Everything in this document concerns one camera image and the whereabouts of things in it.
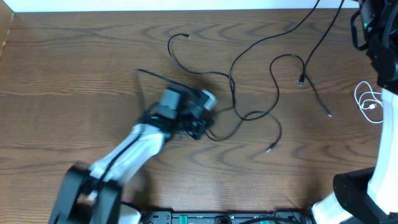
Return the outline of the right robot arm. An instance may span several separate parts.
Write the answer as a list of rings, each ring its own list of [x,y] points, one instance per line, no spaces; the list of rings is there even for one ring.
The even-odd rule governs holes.
[[[307,223],[397,223],[397,0],[360,1],[350,26],[353,46],[370,58],[381,88],[354,95],[362,114],[382,109],[377,162],[335,175],[332,193],[310,207]]]

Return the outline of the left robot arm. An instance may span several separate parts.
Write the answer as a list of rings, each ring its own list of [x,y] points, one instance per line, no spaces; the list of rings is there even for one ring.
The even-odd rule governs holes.
[[[124,186],[175,133],[200,139],[213,122],[216,103],[207,90],[169,85],[113,151],[68,169],[49,223],[139,223],[141,212],[121,201]]]

